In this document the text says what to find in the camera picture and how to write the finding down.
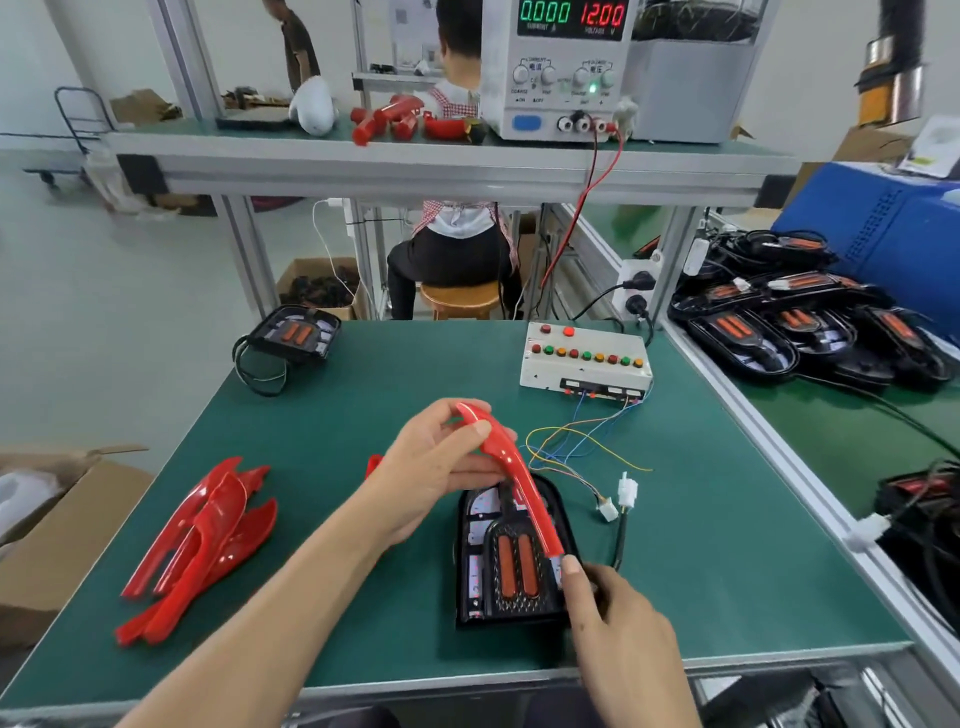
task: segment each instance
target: digital display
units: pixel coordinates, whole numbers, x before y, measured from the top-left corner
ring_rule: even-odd
[[[620,40],[627,20],[627,0],[521,0],[518,36]]]

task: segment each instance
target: hand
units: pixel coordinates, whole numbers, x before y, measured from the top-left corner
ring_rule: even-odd
[[[460,417],[458,401],[490,412],[480,400],[435,401],[403,426],[357,491],[382,517],[390,545],[405,541],[446,494],[489,488],[506,477],[496,460],[473,452],[490,434],[490,423],[451,422]],[[507,431],[516,440],[516,433]]]
[[[608,728],[699,728],[667,618],[610,567],[581,568],[576,557],[565,556],[563,569],[577,662]],[[603,617],[588,574],[606,601]]]

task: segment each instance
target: person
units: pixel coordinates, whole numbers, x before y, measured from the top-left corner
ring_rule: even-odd
[[[121,728],[280,725],[386,549],[406,540],[441,497],[504,477],[496,461],[474,452],[490,423],[451,422],[458,401],[436,401],[411,419],[356,492]],[[467,401],[490,411],[485,402]],[[562,579],[584,685],[608,728],[699,726],[667,619],[610,568],[568,555]],[[590,580],[606,603],[603,613]]]
[[[444,79],[416,94],[423,110],[440,119],[479,113],[483,0],[437,0]],[[387,288],[395,320],[412,319],[416,281],[470,286],[499,280],[507,318],[514,318],[522,294],[516,241],[493,203],[429,201],[412,239],[387,256]]]
[[[294,93],[307,79],[320,76],[320,64],[313,51],[310,34],[297,14],[287,7],[286,0],[263,0],[263,7],[283,31],[283,52],[287,57],[287,78]]]

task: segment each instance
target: wooden stool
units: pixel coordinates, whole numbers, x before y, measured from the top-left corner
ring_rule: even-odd
[[[463,288],[439,288],[422,285],[420,295],[433,309],[434,321],[446,319],[490,319],[490,312],[500,303],[497,281]]]

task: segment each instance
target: right hand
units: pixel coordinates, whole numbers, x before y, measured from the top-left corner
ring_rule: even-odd
[[[563,569],[577,662],[608,728],[700,728],[669,620],[610,567],[585,572],[567,555]],[[590,580],[606,601],[602,617]]]

